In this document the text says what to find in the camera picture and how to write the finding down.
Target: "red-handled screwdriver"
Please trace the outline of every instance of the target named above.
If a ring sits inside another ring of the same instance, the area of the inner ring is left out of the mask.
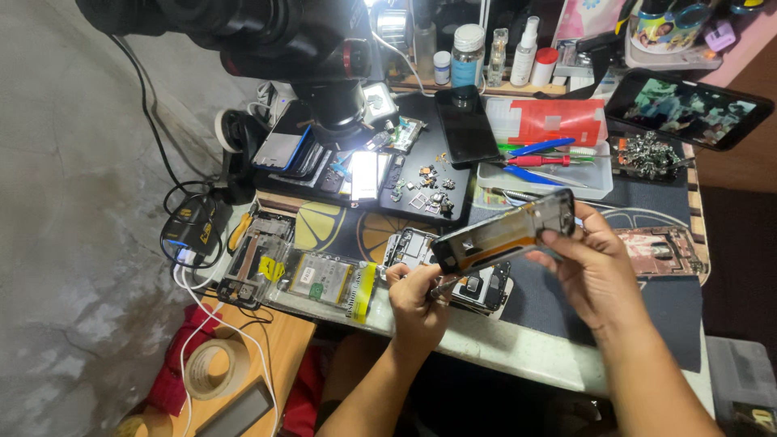
[[[510,158],[507,161],[502,162],[519,167],[541,167],[545,164],[561,164],[562,166],[568,167],[572,163],[572,159],[569,155],[565,155],[561,158],[546,158],[540,155],[526,155],[516,156],[515,158]]]

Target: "sim card tray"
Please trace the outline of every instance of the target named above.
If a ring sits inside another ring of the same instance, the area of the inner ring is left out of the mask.
[[[427,204],[428,201],[429,198],[424,193],[419,192],[416,194],[416,197],[410,201],[409,205],[415,209],[421,209],[424,205]]]

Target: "hand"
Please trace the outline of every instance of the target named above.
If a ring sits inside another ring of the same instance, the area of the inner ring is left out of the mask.
[[[556,274],[570,305],[594,336],[650,324],[621,239],[592,207],[576,201],[575,216],[583,220],[585,232],[577,228],[571,239],[551,230],[542,232],[542,241],[563,261],[538,250],[527,253],[526,258]]]
[[[396,322],[394,342],[398,351],[422,360],[440,344],[448,327],[448,307],[427,302],[426,298],[440,275],[439,264],[419,266],[411,271],[400,263],[386,270],[386,279],[391,285],[388,298]]]

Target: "black phone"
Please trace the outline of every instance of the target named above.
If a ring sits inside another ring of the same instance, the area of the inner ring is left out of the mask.
[[[758,126],[775,104],[730,89],[635,68],[605,107],[608,118],[722,152]]]
[[[499,157],[499,146],[476,86],[437,91],[434,102],[442,121],[451,163],[477,163]]]
[[[565,188],[446,234],[430,247],[443,273],[478,271],[534,249],[544,229],[571,236],[575,230],[574,200],[572,191]]]

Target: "phone battery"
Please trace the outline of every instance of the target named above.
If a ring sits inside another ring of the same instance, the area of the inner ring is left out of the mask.
[[[351,265],[337,260],[302,255],[289,291],[311,299],[339,304]]]

